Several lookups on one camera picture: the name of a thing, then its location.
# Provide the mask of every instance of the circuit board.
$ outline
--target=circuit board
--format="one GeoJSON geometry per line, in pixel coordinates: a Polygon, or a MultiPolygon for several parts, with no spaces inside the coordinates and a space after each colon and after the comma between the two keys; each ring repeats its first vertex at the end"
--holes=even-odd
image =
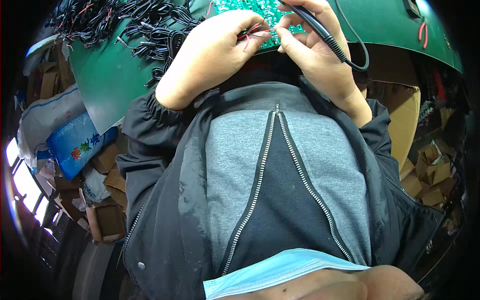
{"type": "MultiPolygon", "coordinates": [[[[231,10],[254,11],[265,17],[270,28],[273,28],[284,14],[289,13],[279,11],[276,8],[279,4],[278,0],[215,0],[214,3],[216,4],[215,11],[217,14],[231,10]]],[[[292,33],[305,32],[300,25],[290,26],[289,30],[292,33]]],[[[264,42],[260,50],[280,46],[280,38],[276,32],[271,31],[270,33],[272,34],[272,38],[264,42]]]]}

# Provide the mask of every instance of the person's left hand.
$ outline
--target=person's left hand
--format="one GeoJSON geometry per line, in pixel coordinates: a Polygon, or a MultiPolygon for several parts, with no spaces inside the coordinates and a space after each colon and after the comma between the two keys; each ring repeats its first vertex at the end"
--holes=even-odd
{"type": "Polygon", "coordinates": [[[271,35],[256,32],[237,44],[240,31],[256,23],[270,27],[259,14],[247,10],[222,13],[205,20],[185,39],[156,87],[157,101],[172,110],[187,107],[201,92],[235,74],[271,35]]]}

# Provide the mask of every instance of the surgical mask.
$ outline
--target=surgical mask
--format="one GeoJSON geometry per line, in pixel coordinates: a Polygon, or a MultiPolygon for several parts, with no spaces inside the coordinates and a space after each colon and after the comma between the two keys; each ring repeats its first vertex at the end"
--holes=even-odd
{"type": "Polygon", "coordinates": [[[213,300],[249,293],[326,268],[363,271],[370,267],[315,250],[301,248],[285,250],[220,278],[204,281],[205,296],[206,300],[213,300]]]}

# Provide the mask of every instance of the blue plastic bag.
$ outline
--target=blue plastic bag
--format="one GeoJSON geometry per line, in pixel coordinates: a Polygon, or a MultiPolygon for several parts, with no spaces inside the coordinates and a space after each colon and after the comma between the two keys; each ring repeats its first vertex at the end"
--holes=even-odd
{"type": "Polygon", "coordinates": [[[47,144],[67,180],[72,180],[103,145],[117,137],[112,127],[98,134],[87,111],[55,130],[47,144]]]}

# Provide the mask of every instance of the pliers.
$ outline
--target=pliers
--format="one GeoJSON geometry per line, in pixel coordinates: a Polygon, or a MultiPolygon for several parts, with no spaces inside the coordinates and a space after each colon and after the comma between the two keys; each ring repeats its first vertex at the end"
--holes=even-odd
{"type": "Polygon", "coordinates": [[[423,48],[425,49],[427,47],[428,43],[428,28],[427,28],[427,18],[423,17],[423,22],[420,25],[419,29],[419,41],[422,40],[422,34],[423,34],[423,29],[425,28],[425,41],[423,42],[423,48]]]}

